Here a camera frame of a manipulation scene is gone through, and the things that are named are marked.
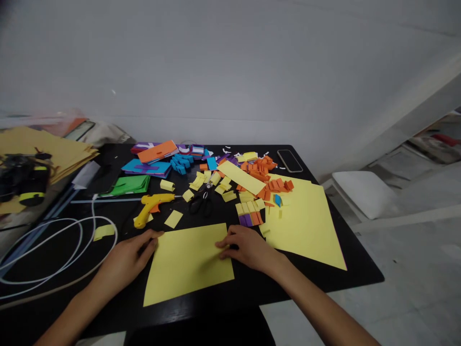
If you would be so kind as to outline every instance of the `glue gun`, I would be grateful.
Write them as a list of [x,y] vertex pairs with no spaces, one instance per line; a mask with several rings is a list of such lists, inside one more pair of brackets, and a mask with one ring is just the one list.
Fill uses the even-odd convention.
[[141,198],[141,203],[145,204],[144,208],[139,213],[138,217],[134,221],[134,226],[137,229],[143,229],[146,226],[147,218],[153,207],[159,203],[171,202],[177,197],[174,194],[156,194],[156,195],[145,195]]

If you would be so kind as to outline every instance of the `orange paper piece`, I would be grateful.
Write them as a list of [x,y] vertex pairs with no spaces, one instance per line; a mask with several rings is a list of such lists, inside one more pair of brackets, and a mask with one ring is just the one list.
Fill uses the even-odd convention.
[[166,155],[178,150],[174,142],[168,141],[157,145],[156,147],[141,151],[138,153],[139,160],[142,163],[151,162],[153,160],[161,160]]

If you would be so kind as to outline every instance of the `black scissors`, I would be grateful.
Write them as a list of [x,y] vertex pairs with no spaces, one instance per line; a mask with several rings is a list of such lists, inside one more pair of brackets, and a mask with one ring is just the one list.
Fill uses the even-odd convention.
[[213,211],[213,202],[210,199],[211,184],[207,183],[203,190],[199,191],[199,194],[192,199],[189,204],[189,213],[197,214],[200,208],[202,208],[203,217],[208,217]]

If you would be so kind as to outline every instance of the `phone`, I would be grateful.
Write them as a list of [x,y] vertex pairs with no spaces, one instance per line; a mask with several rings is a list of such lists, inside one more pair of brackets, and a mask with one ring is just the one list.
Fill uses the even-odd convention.
[[303,168],[290,150],[277,150],[277,154],[290,173],[299,173],[303,171]]

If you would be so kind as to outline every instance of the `wire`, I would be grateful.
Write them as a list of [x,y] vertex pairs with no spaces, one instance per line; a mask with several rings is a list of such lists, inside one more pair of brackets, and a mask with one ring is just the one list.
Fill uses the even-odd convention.
[[[51,235],[50,237],[48,237],[47,239],[45,239],[44,241],[42,241],[40,244],[38,244],[37,246],[33,247],[32,249],[30,249],[29,251],[27,251],[26,253],[22,254],[21,256],[19,256],[18,258],[15,258],[13,259],[12,261],[0,266],[0,270],[6,268],[6,267],[9,267],[11,265],[13,265],[14,263],[16,263],[19,259],[21,259],[22,257],[28,255],[29,253],[33,252],[34,250],[36,250],[37,248],[39,248],[40,246],[42,246],[44,243],[46,243],[47,241],[51,240],[52,238],[54,238],[55,236],[57,236],[58,234],[64,232],[65,230],[67,230],[68,228],[78,224],[79,227],[80,227],[80,238],[79,238],[79,242],[78,242],[78,245],[75,249],[75,251],[73,252],[73,254],[71,255],[71,257],[67,260],[67,262],[60,268],[58,269],[54,274],[52,275],[49,275],[47,277],[44,277],[44,278],[41,278],[41,279],[37,279],[37,280],[31,280],[31,281],[23,281],[23,282],[11,282],[11,281],[8,281],[8,280],[4,280],[4,279],[0,279],[0,282],[4,283],[4,284],[31,284],[31,283],[36,283],[36,282],[40,282],[38,283],[37,285],[31,287],[31,288],[28,288],[26,290],[23,290],[21,292],[17,292],[17,293],[13,293],[13,294],[10,294],[10,295],[6,295],[6,296],[1,296],[0,297],[0,300],[2,299],[8,299],[8,298],[11,298],[11,297],[15,297],[15,296],[18,296],[18,295],[21,295],[23,293],[26,293],[26,292],[29,292],[29,291],[32,291],[34,290],[35,288],[43,285],[45,282],[47,282],[48,280],[50,280],[51,278],[55,277],[56,275],[58,275],[60,272],[62,272],[63,270],[67,269],[69,266],[71,266],[75,261],[77,261],[80,256],[86,251],[86,249],[89,247],[89,245],[92,243],[93,239],[94,239],[94,235],[95,235],[95,232],[96,232],[96,219],[103,219],[103,220],[106,220],[108,221],[113,227],[114,227],[114,231],[115,231],[115,236],[114,236],[114,243],[112,244],[112,247],[110,248],[109,252],[106,254],[106,256],[101,260],[101,262],[99,262],[93,269],[91,269],[89,272],[87,272],[86,274],[82,275],[80,278],[68,283],[68,284],[65,284],[65,285],[62,285],[60,287],[57,287],[55,289],[52,289],[52,290],[49,290],[47,292],[44,292],[44,293],[41,293],[41,294],[38,294],[38,295],[35,295],[35,296],[32,296],[32,297],[28,297],[28,298],[24,298],[24,299],[20,299],[20,300],[17,300],[17,301],[14,301],[14,302],[11,302],[11,303],[8,303],[8,304],[4,304],[4,305],[1,305],[0,306],[0,310],[3,310],[3,309],[6,309],[6,308],[9,308],[9,307],[12,307],[12,306],[16,306],[16,305],[20,305],[20,304],[23,304],[25,302],[28,302],[28,301],[32,301],[32,300],[35,300],[35,299],[38,299],[40,297],[44,297],[44,296],[47,296],[51,293],[54,293],[54,292],[57,292],[57,291],[60,291],[66,287],[69,287],[79,281],[81,281],[82,279],[84,279],[85,277],[87,277],[88,275],[90,275],[92,272],[94,272],[101,264],[102,262],[107,258],[107,256],[109,255],[109,253],[112,251],[112,249],[115,247],[115,245],[117,244],[117,240],[118,240],[118,232],[117,232],[117,226],[115,226],[115,224],[112,222],[112,220],[104,217],[104,216],[96,216],[95,215],[95,209],[94,209],[94,200],[93,200],[93,203],[91,203],[91,211],[92,211],[92,216],[90,217],[87,217],[87,218],[84,218],[84,219],[81,219],[81,220],[76,220],[76,219],[69,219],[69,218],[64,218],[64,219],[57,219],[57,220],[52,220],[52,221],[49,221],[45,224],[41,224],[40,226],[32,229],[31,231],[27,232],[25,235],[23,235],[21,238],[19,238],[14,244],[13,246],[11,246],[11,248],[8,250],[7,254],[14,248],[14,246],[22,239],[24,238],[25,236],[27,236],[29,233],[33,232],[34,230],[36,230],[37,228],[40,228],[46,224],[49,224],[49,223],[53,223],[53,222],[57,222],[57,221],[61,221],[61,220],[75,220],[73,223],[71,223],[70,225],[62,228],[61,230],[59,230],[58,232],[56,232],[55,234]],[[81,223],[83,221],[86,221],[86,220],[90,220],[92,219],[93,220],[93,232],[92,232],[92,235],[88,241],[88,243],[86,244],[85,248],[82,250],[82,252],[80,252],[80,254],[78,254],[77,257],[73,258],[75,256],[75,254],[77,253],[77,250],[78,248],[80,247],[81,245],[81,242],[82,242],[82,238],[83,238],[83,228],[81,226]]]

